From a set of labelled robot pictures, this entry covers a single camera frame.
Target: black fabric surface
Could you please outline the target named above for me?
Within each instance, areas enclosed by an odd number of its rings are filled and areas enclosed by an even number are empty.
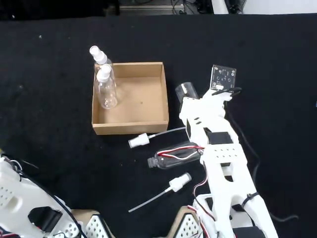
[[[96,209],[121,237],[165,236],[204,177],[198,162],[148,169],[159,148],[184,132],[131,150],[134,135],[97,136],[91,126],[98,45],[114,62],[162,61],[169,128],[182,126],[174,88],[202,96],[212,64],[237,68],[243,92],[229,109],[262,158],[257,188],[282,238],[313,234],[316,220],[317,15],[107,17],[0,23],[0,147],[40,168],[24,170],[71,208]],[[246,147],[250,169],[255,159]],[[193,180],[129,214],[184,172]]]

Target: cable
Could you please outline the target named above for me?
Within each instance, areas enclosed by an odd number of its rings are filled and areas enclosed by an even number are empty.
[[[173,132],[173,131],[177,131],[177,130],[185,130],[186,127],[183,126],[183,127],[179,127],[179,128],[175,128],[175,129],[171,129],[171,130],[167,130],[167,131],[162,131],[162,132],[159,132],[157,134],[154,134],[154,135],[149,135],[148,138],[151,139],[153,137],[156,137],[156,136],[159,136],[159,135],[164,135],[166,133],[170,133],[170,132]]]
[[[16,160],[10,160],[10,162],[15,162],[20,167],[20,171],[22,171],[22,166],[19,162],[17,162]]]
[[[177,1],[175,2],[175,4],[173,5],[173,0],[170,0],[171,5],[173,6],[172,12],[173,12],[173,14],[175,14],[175,15],[177,15],[177,11],[175,10],[175,6],[176,6],[176,4],[178,4],[179,1],[180,1],[180,0],[177,0]]]
[[[204,185],[207,181],[208,181],[208,176],[206,176],[206,178],[203,181],[201,181],[199,184],[194,186],[193,194],[194,194],[195,197],[196,197],[196,189],[198,187]]]
[[[184,150],[184,149],[204,149],[204,147],[197,146],[197,145],[181,146],[181,147],[177,147],[177,148],[170,149],[170,150],[159,151],[159,152],[157,152],[157,155],[162,155],[162,154],[165,154],[165,153],[170,153],[170,152],[174,152],[174,151],[177,151],[177,150]]]
[[[277,222],[288,222],[290,220],[293,220],[293,219],[299,219],[299,216],[297,215],[290,215],[288,217],[285,217],[285,218],[280,218],[280,217],[277,217],[275,215],[273,215],[271,212],[268,212],[269,215],[271,216],[271,218]]]
[[[60,235],[60,234],[63,234],[63,235],[64,235],[64,238],[66,237],[64,232],[57,233],[57,234],[53,235],[53,237],[55,237],[55,236],[57,236],[57,235]]]
[[[223,90],[218,90],[216,92],[214,92],[212,95],[218,95],[220,93],[226,93],[226,92],[231,92],[232,91],[232,96],[235,96],[237,94],[239,94],[242,91],[242,88],[236,87],[236,88],[228,88],[228,89],[223,89]]]
[[[231,121],[231,123],[234,125],[234,127],[239,131],[244,143],[246,144],[246,146],[249,148],[249,150],[251,151],[251,153],[254,155],[254,157],[257,159],[257,164],[256,166],[254,167],[253,169],[253,172],[252,172],[252,180],[253,180],[253,183],[256,184],[256,177],[257,177],[257,173],[258,173],[258,169],[260,167],[260,163],[261,163],[261,160],[260,160],[260,157],[259,155],[257,154],[257,152],[255,152],[255,150],[253,149],[253,147],[251,146],[251,144],[249,143],[248,139],[246,138],[245,134],[243,133],[241,127],[238,125],[238,123],[235,121],[235,119],[233,118],[231,112],[229,111],[229,107],[228,107],[228,104],[227,102],[225,101],[225,107],[226,107],[226,112],[228,114],[228,117]]]
[[[39,167],[37,167],[36,165],[33,165],[33,164],[31,164],[30,162],[27,162],[27,161],[25,161],[25,160],[21,160],[21,161],[24,162],[24,163],[26,163],[26,164],[28,164],[28,165],[30,165],[30,166],[33,166],[34,168],[36,168],[36,169],[39,170]]]
[[[194,196],[195,201],[196,201],[196,202],[198,203],[198,205],[202,208],[202,210],[203,210],[208,216],[210,216],[214,221],[216,221],[216,219],[214,218],[214,216],[213,216],[212,214],[210,214],[210,213],[202,206],[202,204],[200,204],[200,202],[198,201],[198,199],[197,199],[197,197],[196,197],[196,188],[199,187],[199,186],[201,186],[201,185],[203,185],[203,184],[205,184],[206,181],[208,180],[207,171],[206,171],[206,166],[205,166],[205,164],[203,164],[203,165],[204,165],[204,171],[205,171],[206,176],[205,176],[205,179],[204,179],[203,181],[201,181],[199,184],[197,184],[196,186],[194,186],[193,196]]]
[[[32,178],[30,178],[27,174],[25,174],[24,172],[21,171],[21,174],[23,177],[25,177],[26,179],[28,179],[29,181],[33,182],[35,185],[37,185],[39,188],[41,188],[44,192],[46,192],[52,199],[54,199],[64,210],[65,212],[70,216],[70,218],[73,220],[73,222],[75,223],[76,227],[79,230],[79,233],[84,237],[87,238],[87,236],[85,235],[85,233],[81,230],[81,226],[78,224],[78,222],[76,221],[75,217],[73,216],[73,214],[67,209],[67,207],[54,195],[52,195],[47,189],[45,189],[42,185],[40,185],[39,183],[37,183],[36,181],[34,181]]]
[[[257,152],[253,149],[251,144],[248,142],[248,140],[247,140],[245,134],[243,133],[241,127],[234,120],[231,112],[229,111],[229,108],[228,108],[228,105],[227,105],[226,101],[225,101],[225,107],[226,107],[226,112],[227,112],[227,114],[229,116],[230,121],[236,127],[236,129],[240,132],[240,135],[242,136],[244,143],[249,148],[249,150],[254,155],[254,157],[256,157],[256,159],[257,159],[257,164],[255,165],[255,167],[253,169],[253,172],[252,172],[252,181],[253,181],[254,185],[256,186],[256,178],[257,178],[257,173],[258,173],[258,170],[259,170],[259,167],[260,167],[260,164],[261,164],[261,159],[260,159],[259,155],[257,154]],[[287,221],[292,220],[292,219],[299,219],[299,216],[297,216],[297,215],[290,215],[290,216],[285,217],[285,218],[279,218],[279,217],[275,216],[274,214],[272,214],[271,212],[268,212],[268,213],[271,216],[271,218],[273,220],[277,221],[277,222],[287,222]]]
[[[187,160],[187,159],[189,159],[190,157],[192,157],[193,155],[195,155],[195,154],[197,154],[197,153],[198,153],[198,152],[195,151],[194,153],[192,153],[192,154],[186,156],[185,158],[180,158],[180,157],[177,157],[177,156],[175,156],[175,155],[168,155],[168,154],[161,154],[160,156],[169,157],[169,158],[176,158],[176,159],[178,159],[178,160]]]
[[[195,13],[194,13],[194,11],[189,7],[189,5],[187,4],[187,3],[189,3],[188,1],[184,1],[184,6],[187,6],[187,8],[192,12],[192,14],[194,15]]]
[[[190,210],[192,210],[192,211],[194,211],[195,213],[197,213],[197,209],[194,208],[193,206],[187,205],[187,208],[190,209]],[[206,236],[207,236],[208,238],[210,238],[210,236],[209,236],[209,234],[208,234],[208,232],[207,232],[207,229],[206,229],[205,225],[204,225],[203,222],[201,221],[201,218],[199,218],[199,223],[200,223],[200,226],[201,226],[202,229],[203,229],[203,232],[206,234]]]
[[[152,2],[153,0],[148,0],[148,1],[144,1],[144,2],[139,2],[139,1],[137,1],[137,0],[134,0],[137,4],[139,4],[139,5],[143,5],[143,4],[147,4],[147,3],[150,3],[150,2]]]
[[[158,195],[152,197],[152,198],[149,199],[148,201],[146,201],[146,202],[144,202],[144,203],[141,203],[140,205],[138,205],[138,206],[136,206],[136,207],[130,209],[128,212],[133,212],[133,211],[139,209],[140,207],[143,207],[144,205],[147,205],[148,203],[150,203],[150,202],[152,202],[153,200],[155,200],[155,199],[161,197],[161,196],[162,196],[163,194],[165,194],[165,193],[166,193],[166,192],[165,192],[165,190],[164,190],[163,192],[161,192],[160,194],[158,194]]]

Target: perforated white panel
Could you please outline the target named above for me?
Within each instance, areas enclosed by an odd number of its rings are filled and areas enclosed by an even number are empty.
[[[87,238],[109,238],[99,216],[93,215],[86,226]]]
[[[13,197],[13,192],[5,187],[0,187],[0,209],[3,209]]]
[[[196,222],[192,214],[186,214],[175,238],[197,238],[202,233],[200,225]]]

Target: robotic arm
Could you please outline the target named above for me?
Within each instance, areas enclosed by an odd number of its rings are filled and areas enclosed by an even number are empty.
[[[238,135],[224,118],[224,103],[232,99],[235,90],[235,74],[235,69],[214,65],[210,89],[200,99],[188,83],[176,89],[182,99],[179,118],[186,126],[188,138],[204,147],[200,162],[205,167],[211,191],[198,196],[194,207],[211,238],[235,238],[236,229],[254,229],[250,218],[261,231],[258,237],[277,238],[265,202],[253,184]],[[211,208],[207,199],[212,201]],[[235,205],[242,212],[236,212]]]

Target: open cardboard box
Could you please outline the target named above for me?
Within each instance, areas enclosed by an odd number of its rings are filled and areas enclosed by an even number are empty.
[[[92,125],[96,134],[167,130],[168,104],[163,63],[114,63],[113,71],[118,99],[116,107],[108,110],[101,107],[94,88]]]

